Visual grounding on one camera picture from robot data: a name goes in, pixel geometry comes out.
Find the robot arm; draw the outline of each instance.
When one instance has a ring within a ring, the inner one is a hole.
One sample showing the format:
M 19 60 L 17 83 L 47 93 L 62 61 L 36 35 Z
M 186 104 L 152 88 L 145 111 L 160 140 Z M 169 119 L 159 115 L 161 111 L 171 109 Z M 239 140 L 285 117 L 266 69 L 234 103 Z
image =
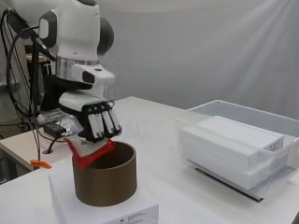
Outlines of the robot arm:
M 39 18 L 40 39 L 48 48 L 57 48 L 57 82 L 66 83 L 68 89 L 59 103 L 64 112 L 76 116 L 81 124 L 83 130 L 78 138 L 96 144 L 120 134 L 114 104 L 104 98 L 105 87 L 115 77 L 98 61 L 112 46 L 114 35 L 107 21 L 101 19 L 97 3 L 12 0 L 12 4 L 26 20 Z M 82 90 L 79 84 L 87 88 Z

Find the orange clip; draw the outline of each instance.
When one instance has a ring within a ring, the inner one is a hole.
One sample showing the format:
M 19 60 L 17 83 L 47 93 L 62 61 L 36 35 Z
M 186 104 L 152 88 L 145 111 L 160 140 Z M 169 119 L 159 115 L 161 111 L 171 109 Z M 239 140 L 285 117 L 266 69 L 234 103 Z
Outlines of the orange clip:
M 46 163 L 45 161 L 30 161 L 30 164 L 32 166 L 38 166 L 38 167 L 44 167 L 46 169 L 50 169 L 52 168 L 51 165 L 49 165 L 48 163 Z

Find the cardboard tube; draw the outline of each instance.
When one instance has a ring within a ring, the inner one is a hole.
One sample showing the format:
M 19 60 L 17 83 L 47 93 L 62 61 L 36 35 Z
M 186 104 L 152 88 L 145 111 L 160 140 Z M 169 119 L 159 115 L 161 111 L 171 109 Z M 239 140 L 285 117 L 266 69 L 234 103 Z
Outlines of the cardboard tube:
M 121 142 L 115 144 L 114 151 L 84 170 L 80 170 L 73 159 L 76 195 L 83 203 L 97 207 L 111 206 L 123 203 L 135 194 L 135 150 Z

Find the white wall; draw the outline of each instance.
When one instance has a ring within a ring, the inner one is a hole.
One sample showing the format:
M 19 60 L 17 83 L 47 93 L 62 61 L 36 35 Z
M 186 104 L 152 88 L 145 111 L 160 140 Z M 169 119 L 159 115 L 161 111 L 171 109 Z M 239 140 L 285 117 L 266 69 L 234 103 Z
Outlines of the white wall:
M 118 95 L 215 99 L 299 119 L 298 0 L 99 0 Z

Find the transparent plastic box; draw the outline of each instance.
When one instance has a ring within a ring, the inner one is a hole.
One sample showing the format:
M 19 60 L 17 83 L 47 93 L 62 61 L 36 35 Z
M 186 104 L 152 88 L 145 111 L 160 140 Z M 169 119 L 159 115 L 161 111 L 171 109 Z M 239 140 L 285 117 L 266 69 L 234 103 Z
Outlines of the transparent plastic box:
M 282 133 L 283 147 L 275 151 L 253 147 L 197 125 L 214 116 Z M 178 145 L 186 160 L 257 201 L 266 198 L 298 171 L 299 120 L 224 101 L 199 105 L 173 119 L 179 125 Z M 227 148 L 236 151 L 230 153 Z M 238 154 L 239 149 L 249 155 Z

